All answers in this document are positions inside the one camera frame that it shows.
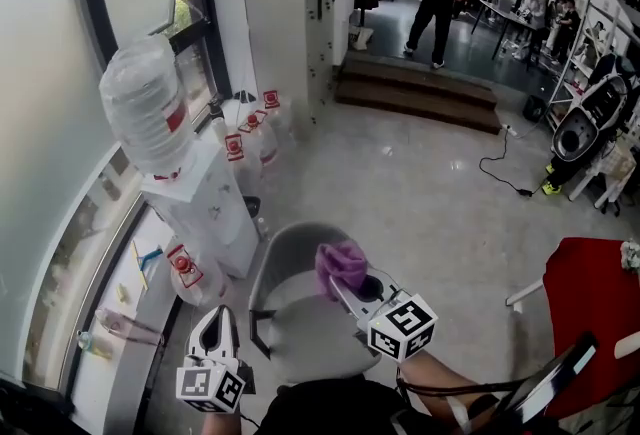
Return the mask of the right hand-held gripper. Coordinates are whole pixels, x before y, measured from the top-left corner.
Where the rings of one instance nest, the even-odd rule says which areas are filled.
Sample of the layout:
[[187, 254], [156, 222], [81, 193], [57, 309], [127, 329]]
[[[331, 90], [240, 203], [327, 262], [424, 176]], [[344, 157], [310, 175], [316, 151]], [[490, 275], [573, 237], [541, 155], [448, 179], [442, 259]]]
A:
[[[334, 276], [329, 284], [335, 298], [358, 320], [369, 349], [402, 363], [431, 342], [438, 316], [420, 295], [399, 290], [388, 273], [369, 267], [360, 286]], [[373, 296], [391, 297], [372, 310]]]

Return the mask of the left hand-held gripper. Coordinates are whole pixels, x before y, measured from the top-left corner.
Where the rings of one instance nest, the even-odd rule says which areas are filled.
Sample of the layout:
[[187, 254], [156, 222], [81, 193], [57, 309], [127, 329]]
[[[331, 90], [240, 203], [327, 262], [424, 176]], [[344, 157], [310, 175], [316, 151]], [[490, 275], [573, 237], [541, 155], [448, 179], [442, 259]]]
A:
[[239, 348], [233, 311], [218, 306], [207, 313], [191, 332], [189, 355], [176, 370], [175, 397], [199, 412], [235, 413], [244, 395], [256, 393], [252, 368], [237, 359]]

